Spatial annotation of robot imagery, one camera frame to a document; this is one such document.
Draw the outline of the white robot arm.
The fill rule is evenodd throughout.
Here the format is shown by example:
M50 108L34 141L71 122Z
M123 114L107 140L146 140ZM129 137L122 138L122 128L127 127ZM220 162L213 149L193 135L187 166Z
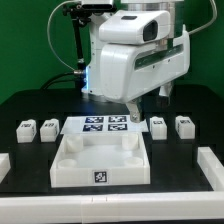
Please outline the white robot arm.
M142 96L157 88L169 95L172 82L187 73L189 34L184 0L81 0L91 14L92 58L87 69L91 95L127 106L144 119Z

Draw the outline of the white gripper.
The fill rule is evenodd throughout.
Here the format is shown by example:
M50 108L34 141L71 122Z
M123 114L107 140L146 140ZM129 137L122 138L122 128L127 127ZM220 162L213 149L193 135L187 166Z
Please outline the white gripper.
M128 102L126 106L132 122L141 121L140 102L135 98L161 86L159 105L168 107L173 89L170 81L187 73L190 64L188 32L183 31L173 40L173 45L180 49L177 54L140 68L135 67L135 61L155 56L155 43L140 46L106 44L103 47L100 56L101 91L112 102Z

